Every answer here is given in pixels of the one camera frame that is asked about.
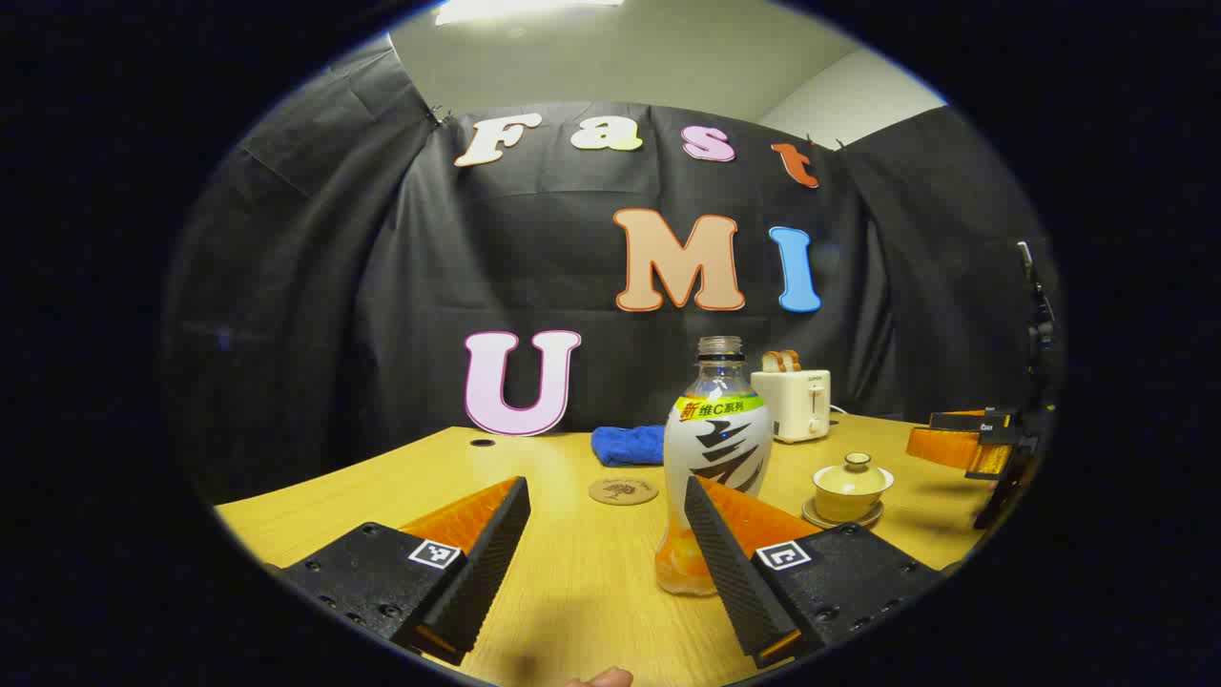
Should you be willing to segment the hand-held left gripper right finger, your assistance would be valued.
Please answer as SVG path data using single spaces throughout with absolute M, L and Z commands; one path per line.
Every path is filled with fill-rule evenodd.
M 868 528 L 821 530 L 698 475 L 684 510 L 737 644 L 758 667 L 824 654 L 943 581 Z

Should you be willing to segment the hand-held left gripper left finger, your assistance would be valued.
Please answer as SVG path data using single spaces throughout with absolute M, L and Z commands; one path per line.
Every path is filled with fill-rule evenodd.
M 515 475 L 398 528 L 361 523 L 278 578 L 371 635 L 458 666 L 529 517 L 527 480 Z

